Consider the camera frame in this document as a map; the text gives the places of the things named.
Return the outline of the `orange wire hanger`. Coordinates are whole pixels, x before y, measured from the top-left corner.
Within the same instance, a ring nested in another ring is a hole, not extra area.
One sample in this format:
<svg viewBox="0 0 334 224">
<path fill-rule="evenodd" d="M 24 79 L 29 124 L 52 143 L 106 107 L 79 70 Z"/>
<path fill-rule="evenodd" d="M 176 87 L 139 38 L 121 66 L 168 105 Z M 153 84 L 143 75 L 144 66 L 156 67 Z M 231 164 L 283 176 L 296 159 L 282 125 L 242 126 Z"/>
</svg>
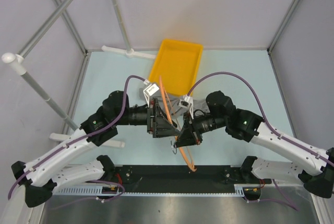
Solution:
<svg viewBox="0 0 334 224">
<path fill-rule="evenodd" d="M 167 96 L 167 93 L 165 92 L 165 88 L 163 85 L 163 81 L 162 81 L 162 77 L 159 76 L 159 88 L 162 94 L 162 101 L 163 101 L 163 105 L 164 105 L 164 109 L 165 109 L 165 113 L 168 119 L 168 122 L 172 125 L 172 118 L 171 118 L 171 114 L 170 114 L 170 110 L 168 107 L 168 101 L 170 101 L 170 99 Z M 183 147 L 179 148 L 179 152 L 182 155 L 183 160 L 185 161 L 186 165 L 188 166 L 188 168 L 192 171 L 192 172 L 196 172 L 197 168 L 195 167 L 191 152 L 189 151 L 188 148 L 186 148 L 188 155 L 186 154 L 185 150 L 183 149 Z"/>
</svg>

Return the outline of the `grey tank top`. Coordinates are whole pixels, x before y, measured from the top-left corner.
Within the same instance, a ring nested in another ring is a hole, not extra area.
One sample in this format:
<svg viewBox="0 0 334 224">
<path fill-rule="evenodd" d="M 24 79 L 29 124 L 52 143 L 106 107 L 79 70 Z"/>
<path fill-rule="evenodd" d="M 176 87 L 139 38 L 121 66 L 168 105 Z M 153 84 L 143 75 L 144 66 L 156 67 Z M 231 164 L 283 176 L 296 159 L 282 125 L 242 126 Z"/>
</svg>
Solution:
<svg viewBox="0 0 334 224">
<path fill-rule="evenodd" d="M 154 96 L 158 98 L 158 102 L 159 102 L 160 107 L 163 107 L 161 93 L 158 91 L 158 92 L 156 92 L 154 94 Z M 171 105 L 170 105 L 169 102 L 168 102 L 168 99 L 167 99 L 167 103 L 168 103 L 168 108 L 170 110 L 170 114 L 172 116 L 181 116 L 181 115 L 183 115 L 186 112 L 186 109 L 183 108 L 183 107 L 180 107 L 178 105 L 179 100 L 182 97 L 177 97 L 177 96 L 171 95 L 169 93 L 168 93 L 168 96 L 169 96 L 169 99 L 170 99 L 170 102 L 171 102 Z M 208 108 L 208 106 L 206 104 L 206 100 L 205 99 L 194 100 L 194 111 L 196 109 L 200 109 L 200 110 L 208 113 L 209 112 L 209 108 Z"/>
</svg>

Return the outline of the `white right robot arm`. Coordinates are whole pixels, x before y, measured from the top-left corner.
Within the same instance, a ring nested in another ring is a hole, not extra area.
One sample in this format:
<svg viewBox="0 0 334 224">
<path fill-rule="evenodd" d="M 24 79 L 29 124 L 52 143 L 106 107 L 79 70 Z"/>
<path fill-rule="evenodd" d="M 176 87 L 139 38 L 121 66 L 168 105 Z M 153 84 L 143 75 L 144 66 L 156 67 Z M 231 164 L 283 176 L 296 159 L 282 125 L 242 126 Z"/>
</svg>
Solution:
<svg viewBox="0 0 334 224">
<path fill-rule="evenodd" d="M 302 185 L 308 192 L 331 198 L 333 191 L 333 149 L 321 149 L 284 134 L 270 126 L 263 117 L 238 109 L 221 91 L 207 95 L 209 111 L 200 116 L 184 114 L 184 124 L 174 147 L 200 145 L 204 133 L 224 128 L 234 139 L 265 147 L 286 162 L 248 156 L 240 167 L 247 183 L 271 179 Z"/>
</svg>

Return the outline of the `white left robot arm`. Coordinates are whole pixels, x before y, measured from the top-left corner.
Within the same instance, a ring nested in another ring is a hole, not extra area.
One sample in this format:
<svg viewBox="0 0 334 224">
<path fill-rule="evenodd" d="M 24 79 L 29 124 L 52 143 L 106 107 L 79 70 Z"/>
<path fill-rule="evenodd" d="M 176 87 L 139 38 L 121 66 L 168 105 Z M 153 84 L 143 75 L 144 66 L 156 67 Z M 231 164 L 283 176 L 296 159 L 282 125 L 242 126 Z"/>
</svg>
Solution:
<svg viewBox="0 0 334 224">
<path fill-rule="evenodd" d="M 64 187 L 88 181 L 113 180 L 116 168 L 107 155 L 100 155 L 88 164 L 69 169 L 66 166 L 115 137 L 119 125 L 144 125 L 154 138 L 179 134 L 177 124 L 168 120 L 156 98 L 150 99 L 149 104 L 130 107 L 128 95 L 114 91 L 96 113 L 81 123 L 66 140 L 33 161 L 12 164 L 18 185 L 25 190 L 26 205 L 37 207 Z"/>
</svg>

